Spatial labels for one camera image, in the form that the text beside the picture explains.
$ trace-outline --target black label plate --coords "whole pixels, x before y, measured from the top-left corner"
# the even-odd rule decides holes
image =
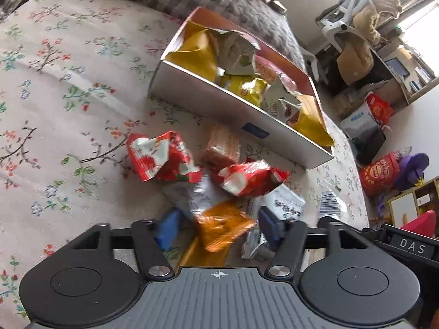
[[[413,240],[409,237],[404,237],[399,234],[394,234],[390,240],[390,245],[397,249],[403,249],[412,254],[416,254],[425,258],[432,258],[435,247],[427,245],[422,241]]]

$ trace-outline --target black circular disc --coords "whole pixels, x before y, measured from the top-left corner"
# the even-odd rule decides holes
[[[382,325],[418,300],[415,274],[379,249],[340,249],[310,265],[299,290],[321,314],[345,325]]]
[[[20,299],[32,321],[52,328],[91,327],[117,317],[138,297],[139,275],[121,261],[84,251],[53,258],[21,281]]]

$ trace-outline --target bed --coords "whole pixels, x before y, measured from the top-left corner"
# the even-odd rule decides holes
[[[128,227],[159,218],[171,206],[159,182],[142,183],[134,174],[129,133],[154,137],[176,130],[199,159],[209,120],[147,97],[178,27],[176,17],[128,0],[30,0],[0,24],[1,328],[28,323],[18,287],[30,268],[93,224]],[[246,139],[243,157],[291,170],[287,185],[306,200],[298,219],[308,225],[316,224],[328,181],[341,189],[346,221],[366,227],[351,149],[326,122],[335,157],[316,169],[305,170]],[[181,229],[166,253],[173,266],[190,237]],[[239,241],[227,262],[255,264],[240,259]]]

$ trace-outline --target cardboard box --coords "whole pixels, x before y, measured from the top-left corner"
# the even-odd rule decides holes
[[[216,13],[198,7],[182,24],[163,52],[151,80],[148,93],[153,93],[157,97],[180,105],[202,117],[211,117],[229,125],[234,130],[243,130],[245,136],[251,135],[258,143],[269,147],[274,152],[305,168],[315,168],[334,158],[334,150],[331,147],[320,147],[296,130],[232,92],[166,61],[165,56],[169,52],[178,50],[183,43],[183,31],[188,21],[210,28],[245,32],[242,28]],[[291,77],[297,83],[302,94],[315,96],[321,112],[319,97],[310,77],[279,52],[260,39],[256,39],[261,47],[258,54],[275,63]]]

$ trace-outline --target crosshair symbol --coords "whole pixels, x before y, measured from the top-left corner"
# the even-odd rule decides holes
[[[227,276],[227,273],[217,271],[215,273],[212,273],[212,275],[215,276],[216,278],[223,278],[224,276]]]

